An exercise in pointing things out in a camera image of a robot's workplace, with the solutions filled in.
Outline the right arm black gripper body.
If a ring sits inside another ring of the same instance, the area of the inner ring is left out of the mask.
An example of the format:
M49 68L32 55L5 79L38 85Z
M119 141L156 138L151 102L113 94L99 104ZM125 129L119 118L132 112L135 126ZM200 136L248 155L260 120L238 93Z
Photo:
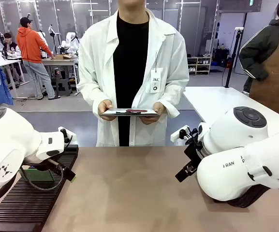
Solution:
M190 138L186 142L187 148L185 149L185 155L190 161L185 165L184 169L197 169L199 163L203 159L201 150L203 148L202 142L197 141L194 138Z

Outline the white desk with seated person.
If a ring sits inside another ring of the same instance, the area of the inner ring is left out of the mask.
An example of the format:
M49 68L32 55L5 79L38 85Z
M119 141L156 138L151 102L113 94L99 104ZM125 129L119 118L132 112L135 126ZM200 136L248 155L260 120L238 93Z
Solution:
M6 70L6 72L8 74L8 77L10 79L10 83L11 83L11 86L13 88L13 94L12 94L13 100L26 101L29 98L28 97L19 97L18 93L17 93L17 90L15 88L15 82L13 80L13 75L11 73L11 69L13 69L13 73L15 73L15 71L16 71L16 69L14 67L14 63L18 64L20 72L21 72L20 79L22 79L23 82L22 82L22 84L19 82L19 85L23 86L23 85L28 84L29 81L25 80L25 77L24 77L24 74L23 74L23 71L22 71L22 68L21 68L21 61L19 59L0 60L0 67L4 68Z

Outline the white desk with cardboard box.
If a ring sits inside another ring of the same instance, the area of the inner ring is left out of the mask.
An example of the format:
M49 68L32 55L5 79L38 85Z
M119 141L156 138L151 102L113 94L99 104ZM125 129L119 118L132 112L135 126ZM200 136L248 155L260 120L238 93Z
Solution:
M76 85L78 83L78 58L73 57L71 60L55 60L55 59L42 59L43 65L48 70L48 73L52 77L53 86L56 88L56 79L69 78L72 88L72 94L77 96L80 91Z

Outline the seated person in varsity jacket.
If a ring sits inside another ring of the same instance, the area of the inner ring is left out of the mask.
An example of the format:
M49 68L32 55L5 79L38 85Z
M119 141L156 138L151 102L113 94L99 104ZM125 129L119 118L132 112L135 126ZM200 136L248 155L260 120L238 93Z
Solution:
M12 36L10 33L4 33L4 53L6 57L12 57L12 58L17 58L18 56L21 56L21 51L19 49L19 46L12 41ZM11 69L11 73L13 75L14 78L14 82L15 82L15 88L19 88L20 86L20 77L21 77L21 71L20 71L20 67L18 63L14 63L13 64L15 70L16 70L16 74L13 74L13 69Z

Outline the black clipboard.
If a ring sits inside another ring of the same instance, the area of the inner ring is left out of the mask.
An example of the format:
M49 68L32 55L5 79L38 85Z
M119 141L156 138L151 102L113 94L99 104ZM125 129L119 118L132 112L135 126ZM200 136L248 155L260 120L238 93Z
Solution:
M102 116L157 116L157 115L122 115L122 114L118 114L118 115L102 115Z

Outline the person's right hand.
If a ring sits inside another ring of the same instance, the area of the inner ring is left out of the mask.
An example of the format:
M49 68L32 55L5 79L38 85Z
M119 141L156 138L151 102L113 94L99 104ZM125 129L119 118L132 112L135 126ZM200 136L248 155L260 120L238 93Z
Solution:
M101 119L105 120L105 121L113 121L116 117L115 116L102 116L102 114L109 110L112 109L112 101L109 99L106 99L102 102L99 103L98 105L98 115Z

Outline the black tripod pole white top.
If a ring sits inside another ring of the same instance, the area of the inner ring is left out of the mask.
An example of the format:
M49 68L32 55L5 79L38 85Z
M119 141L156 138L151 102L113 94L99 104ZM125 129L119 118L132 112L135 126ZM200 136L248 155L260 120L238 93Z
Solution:
M227 78L226 78L226 82L225 82L225 88L229 88L229 83L230 83L230 78L231 78L231 74L232 74L232 70L233 70L234 60L235 60L235 57L236 57L236 52L237 52L239 40L240 40L240 37L241 37L241 34L242 34L243 30L244 30L244 27L235 27L235 32L236 32L235 44L234 44L234 49L233 49L231 60L230 60L230 66L229 66L229 70L228 70L228 74L227 74Z

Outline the low wooden shoe shelf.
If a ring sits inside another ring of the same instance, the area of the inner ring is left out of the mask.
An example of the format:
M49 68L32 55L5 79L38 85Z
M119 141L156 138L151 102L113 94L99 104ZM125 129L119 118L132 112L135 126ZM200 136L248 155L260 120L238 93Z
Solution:
M212 56L187 57L189 74L209 74Z

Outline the dark plastic step stool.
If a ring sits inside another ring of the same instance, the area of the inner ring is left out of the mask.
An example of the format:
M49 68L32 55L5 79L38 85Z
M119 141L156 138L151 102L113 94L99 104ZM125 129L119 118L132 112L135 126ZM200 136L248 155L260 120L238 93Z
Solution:
M69 78L56 79L56 91L60 96L70 96L72 94L72 88L70 85Z

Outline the white JKC hang tag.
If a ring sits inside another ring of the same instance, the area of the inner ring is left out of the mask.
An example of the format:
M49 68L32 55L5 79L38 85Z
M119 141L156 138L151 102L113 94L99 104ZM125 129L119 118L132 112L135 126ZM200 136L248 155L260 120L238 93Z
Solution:
M159 93L163 68L154 68L150 72L150 93Z

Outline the green PCB board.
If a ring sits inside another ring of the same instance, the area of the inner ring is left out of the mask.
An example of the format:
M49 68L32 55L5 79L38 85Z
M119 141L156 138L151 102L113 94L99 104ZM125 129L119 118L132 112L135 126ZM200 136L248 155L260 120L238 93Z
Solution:
M25 175L31 182L54 182L54 178L49 170L26 169Z

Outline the large white side table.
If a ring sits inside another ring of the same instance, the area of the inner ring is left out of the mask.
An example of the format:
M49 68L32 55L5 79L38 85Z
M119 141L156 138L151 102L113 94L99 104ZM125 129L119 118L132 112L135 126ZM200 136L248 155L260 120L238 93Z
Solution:
M233 88L187 87L201 117L198 139L210 153L264 140L279 145L279 114Z

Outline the black slotted PCB rack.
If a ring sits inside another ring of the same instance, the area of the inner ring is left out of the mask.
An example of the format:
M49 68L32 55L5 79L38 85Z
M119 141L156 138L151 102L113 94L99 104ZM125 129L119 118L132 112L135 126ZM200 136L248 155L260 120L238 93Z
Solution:
M66 181L53 179L55 189L39 191L20 178L0 202L0 232L41 232Z

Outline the person's white-sleeved right forearm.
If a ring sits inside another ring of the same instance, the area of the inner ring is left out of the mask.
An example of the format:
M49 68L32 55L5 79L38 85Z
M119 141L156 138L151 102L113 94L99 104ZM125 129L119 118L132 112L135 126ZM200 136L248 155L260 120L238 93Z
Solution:
M99 104L108 99L108 97L101 90L97 79L92 76L80 76L80 81L77 84L84 100L91 106L93 114L98 117Z

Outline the person in white lab coat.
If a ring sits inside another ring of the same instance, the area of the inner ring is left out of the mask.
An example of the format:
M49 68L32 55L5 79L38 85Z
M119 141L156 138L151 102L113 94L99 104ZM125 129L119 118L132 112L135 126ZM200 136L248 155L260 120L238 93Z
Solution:
M152 109L166 79L189 76L183 36L146 8L145 0L117 0L117 11L90 26L79 43L80 76L97 79L114 109ZM163 68L159 93L150 93L150 72ZM167 119L145 125L140 116L99 116L97 146L162 146Z

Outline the man in orange hoodie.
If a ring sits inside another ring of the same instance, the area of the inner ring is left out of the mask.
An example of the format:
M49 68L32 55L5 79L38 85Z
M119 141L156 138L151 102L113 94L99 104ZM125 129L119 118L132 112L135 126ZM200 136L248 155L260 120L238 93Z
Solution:
M49 74L42 63L41 50L45 51L51 59L55 59L55 56L40 35L32 29L32 21L28 17L21 18L20 25L16 36L17 45L21 51L23 64L34 84L36 99L44 98L41 83L44 84L49 100L59 99L60 96L56 95Z

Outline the person's white-sleeved left forearm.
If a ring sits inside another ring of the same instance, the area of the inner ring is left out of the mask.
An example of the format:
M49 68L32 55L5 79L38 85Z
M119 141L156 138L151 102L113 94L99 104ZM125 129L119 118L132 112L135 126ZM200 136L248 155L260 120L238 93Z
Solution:
M189 81L189 76L171 76L166 79L165 89L157 102L161 103L171 118L179 115L176 106L179 104L182 93Z

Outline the person's left hand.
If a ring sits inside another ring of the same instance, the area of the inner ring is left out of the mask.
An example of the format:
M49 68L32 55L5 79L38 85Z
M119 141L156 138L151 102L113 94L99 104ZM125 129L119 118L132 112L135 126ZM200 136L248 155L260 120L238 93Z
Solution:
M153 108L152 108L156 113L157 113L157 116L150 116L150 117L147 117L147 116L141 116L140 117L140 120L142 121L143 124L145 125L150 125L152 123L155 123L159 120L160 116L164 113L165 111L165 107L164 105L161 103L161 102L156 102L154 103L153 105Z

